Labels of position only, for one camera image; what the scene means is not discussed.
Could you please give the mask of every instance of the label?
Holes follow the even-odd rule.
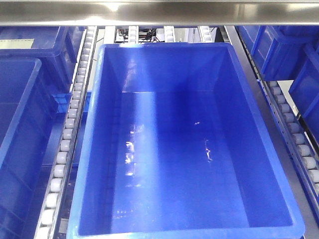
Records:
[[[34,39],[3,39],[0,49],[31,49]]]
[[[59,233],[66,234],[68,223],[69,220],[67,218],[61,218]]]

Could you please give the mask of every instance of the metal frame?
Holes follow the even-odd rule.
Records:
[[[0,0],[0,25],[319,24],[319,0]]]

